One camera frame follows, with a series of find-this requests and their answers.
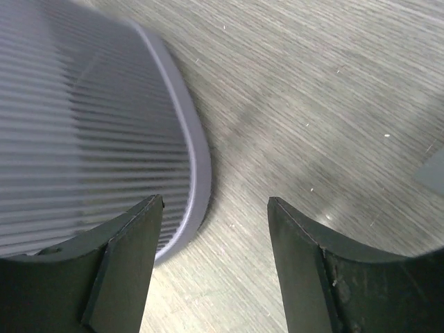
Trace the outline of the dark grey ribbed bin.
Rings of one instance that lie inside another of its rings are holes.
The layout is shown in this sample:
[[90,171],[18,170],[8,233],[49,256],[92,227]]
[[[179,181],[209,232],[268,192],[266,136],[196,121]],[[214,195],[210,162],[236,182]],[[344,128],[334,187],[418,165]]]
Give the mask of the dark grey ribbed bin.
[[196,235],[209,145],[162,39],[75,1],[1,2],[1,256],[32,255],[160,195],[155,260]]

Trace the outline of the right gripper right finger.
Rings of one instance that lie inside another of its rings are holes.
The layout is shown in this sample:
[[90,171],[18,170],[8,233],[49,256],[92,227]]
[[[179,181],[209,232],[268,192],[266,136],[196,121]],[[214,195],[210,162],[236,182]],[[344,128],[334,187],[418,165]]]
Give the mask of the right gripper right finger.
[[405,257],[367,246],[268,201],[290,332],[442,332],[443,250]]

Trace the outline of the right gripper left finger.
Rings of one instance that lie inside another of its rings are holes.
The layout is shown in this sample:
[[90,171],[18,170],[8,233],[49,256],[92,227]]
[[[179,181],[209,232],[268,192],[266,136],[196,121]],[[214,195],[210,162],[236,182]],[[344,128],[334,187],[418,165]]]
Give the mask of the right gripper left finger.
[[1,260],[2,332],[138,332],[164,203],[127,212],[35,255]]

